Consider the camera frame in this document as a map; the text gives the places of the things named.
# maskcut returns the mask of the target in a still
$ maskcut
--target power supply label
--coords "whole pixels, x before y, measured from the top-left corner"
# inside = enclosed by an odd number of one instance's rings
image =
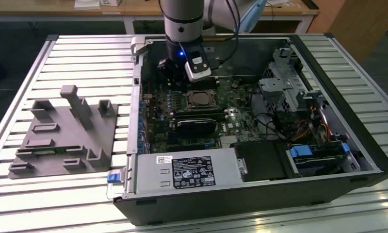
[[[172,181],[176,189],[217,185],[211,156],[174,159]]]

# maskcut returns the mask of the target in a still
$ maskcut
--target blue latch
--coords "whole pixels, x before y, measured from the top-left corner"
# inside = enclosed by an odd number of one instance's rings
[[[108,174],[108,183],[120,183],[122,182],[122,174],[111,173]]]
[[[310,146],[294,146],[293,149],[290,149],[290,152],[293,158],[314,155]]]
[[[349,146],[349,144],[346,142],[343,142],[343,149],[345,149],[346,154],[349,152],[351,152],[350,146]]]

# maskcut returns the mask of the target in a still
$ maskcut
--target slotted aluminum surface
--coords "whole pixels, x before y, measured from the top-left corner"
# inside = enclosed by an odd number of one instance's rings
[[[319,34],[302,39],[388,156],[388,97],[333,40]],[[388,232],[388,180],[311,207],[136,227],[107,199],[107,172],[8,179],[8,167],[34,118],[28,109],[40,98],[67,106],[59,97],[64,84],[79,86],[79,95],[90,104],[111,99],[120,105],[112,168],[126,165],[134,67],[130,42],[127,35],[60,36],[43,49],[0,139],[0,232]],[[310,73],[305,74],[317,89]]]

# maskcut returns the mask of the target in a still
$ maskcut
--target capacitor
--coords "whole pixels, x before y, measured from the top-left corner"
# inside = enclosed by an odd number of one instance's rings
[[[233,89],[238,89],[239,84],[238,83],[233,83],[231,87],[233,87]]]

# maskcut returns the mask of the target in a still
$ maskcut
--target green circuit board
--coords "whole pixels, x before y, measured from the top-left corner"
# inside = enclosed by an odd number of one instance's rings
[[[239,84],[237,78],[221,78],[215,89],[172,91],[166,85],[159,85],[152,93],[148,106],[148,129],[151,153],[185,150],[205,150],[222,148],[221,137],[235,135],[238,141],[261,139],[247,101],[250,85]],[[198,111],[223,110],[217,121],[214,133],[191,138],[182,138],[174,131],[175,120],[171,113],[197,114]]]

